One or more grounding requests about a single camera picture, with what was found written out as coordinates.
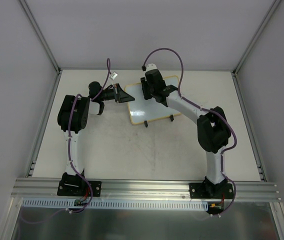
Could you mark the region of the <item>yellow framed whiteboard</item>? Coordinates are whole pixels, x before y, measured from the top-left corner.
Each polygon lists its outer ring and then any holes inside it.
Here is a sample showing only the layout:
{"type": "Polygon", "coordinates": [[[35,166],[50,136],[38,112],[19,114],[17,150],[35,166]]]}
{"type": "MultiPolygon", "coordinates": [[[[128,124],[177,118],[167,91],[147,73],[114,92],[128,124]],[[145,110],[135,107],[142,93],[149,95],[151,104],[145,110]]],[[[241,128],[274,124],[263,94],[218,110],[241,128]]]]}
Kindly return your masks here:
{"type": "Polygon", "coordinates": [[[164,118],[173,121],[175,116],[181,115],[177,110],[157,103],[154,98],[145,100],[140,82],[126,85],[124,91],[135,98],[134,101],[127,103],[130,121],[133,125],[147,125],[148,122],[164,118]]]}

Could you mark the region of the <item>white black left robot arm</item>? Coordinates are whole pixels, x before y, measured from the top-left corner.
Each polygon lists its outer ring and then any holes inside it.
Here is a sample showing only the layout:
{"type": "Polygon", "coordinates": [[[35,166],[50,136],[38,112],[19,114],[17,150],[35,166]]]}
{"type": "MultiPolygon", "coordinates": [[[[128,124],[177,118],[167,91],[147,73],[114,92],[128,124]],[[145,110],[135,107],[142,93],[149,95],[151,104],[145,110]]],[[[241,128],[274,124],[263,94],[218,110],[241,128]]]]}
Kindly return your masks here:
{"type": "Polygon", "coordinates": [[[105,101],[127,103],[135,100],[126,93],[118,83],[108,87],[93,81],[88,85],[88,96],[66,95],[57,116],[57,124],[63,131],[66,142],[66,167],[59,181],[57,195],[63,197],[80,197],[84,202],[89,197],[99,197],[100,181],[86,183],[85,164],[81,157],[80,138],[87,126],[89,115],[101,115],[105,101]]]}

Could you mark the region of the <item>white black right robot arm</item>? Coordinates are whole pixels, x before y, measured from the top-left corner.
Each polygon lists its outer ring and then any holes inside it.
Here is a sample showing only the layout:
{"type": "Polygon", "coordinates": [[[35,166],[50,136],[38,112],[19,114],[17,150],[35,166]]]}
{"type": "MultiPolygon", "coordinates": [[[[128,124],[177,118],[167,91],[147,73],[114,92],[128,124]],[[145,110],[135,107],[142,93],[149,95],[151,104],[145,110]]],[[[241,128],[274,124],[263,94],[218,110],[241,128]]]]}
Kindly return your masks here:
{"type": "Polygon", "coordinates": [[[210,199],[222,197],[228,185],[224,174],[223,153],[231,137],[223,109],[218,106],[205,109],[186,99],[178,87],[166,84],[156,67],[147,69],[143,66],[142,71],[144,77],[140,81],[146,100],[153,98],[157,103],[180,112],[196,124],[198,143],[206,153],[207,171],[195,193],[210,199]]]}

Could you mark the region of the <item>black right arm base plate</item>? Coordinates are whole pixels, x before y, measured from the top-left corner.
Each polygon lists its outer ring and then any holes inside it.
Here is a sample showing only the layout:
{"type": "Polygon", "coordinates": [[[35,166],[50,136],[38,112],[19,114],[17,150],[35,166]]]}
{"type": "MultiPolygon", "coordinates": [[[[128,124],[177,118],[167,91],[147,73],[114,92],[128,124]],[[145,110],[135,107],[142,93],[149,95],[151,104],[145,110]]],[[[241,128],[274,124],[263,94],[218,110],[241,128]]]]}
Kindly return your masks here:
{"type": "Polygon", "coordinates": [[[189,185],[189,195],[191,199],[222,199],[231,200],[234,197],[234,187],[231,183],[227,183],[213,193],[209,193],[204,184],[191,182],[189,185]]]}

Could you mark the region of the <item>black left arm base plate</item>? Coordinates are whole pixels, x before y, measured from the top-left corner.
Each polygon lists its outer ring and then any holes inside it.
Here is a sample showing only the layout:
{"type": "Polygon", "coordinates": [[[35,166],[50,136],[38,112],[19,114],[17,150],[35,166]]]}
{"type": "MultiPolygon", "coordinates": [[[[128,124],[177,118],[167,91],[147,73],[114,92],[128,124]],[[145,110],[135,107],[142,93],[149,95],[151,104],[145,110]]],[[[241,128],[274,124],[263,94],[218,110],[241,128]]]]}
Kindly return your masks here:
{"type": "Polygon", "coordinates": [[[59,182],[57,195],[63,197],[100,197],[102,190],[101,181],[89,181],[92,191],[83,179],[62,179],[59,182]]]}

